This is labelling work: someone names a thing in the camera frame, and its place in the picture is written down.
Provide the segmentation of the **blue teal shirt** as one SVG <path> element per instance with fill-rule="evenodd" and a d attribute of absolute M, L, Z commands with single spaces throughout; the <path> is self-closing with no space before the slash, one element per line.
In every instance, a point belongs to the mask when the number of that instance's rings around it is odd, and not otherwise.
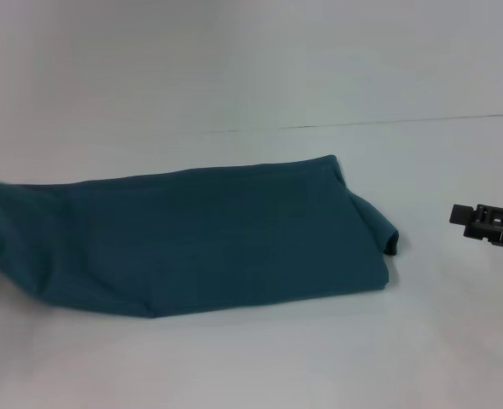
<path fill-rule="evenodd" d="M 40 302 L 160 318 L 385 288 L 399 233 L 334 156 L 0 182 L 0 272 Z"/>

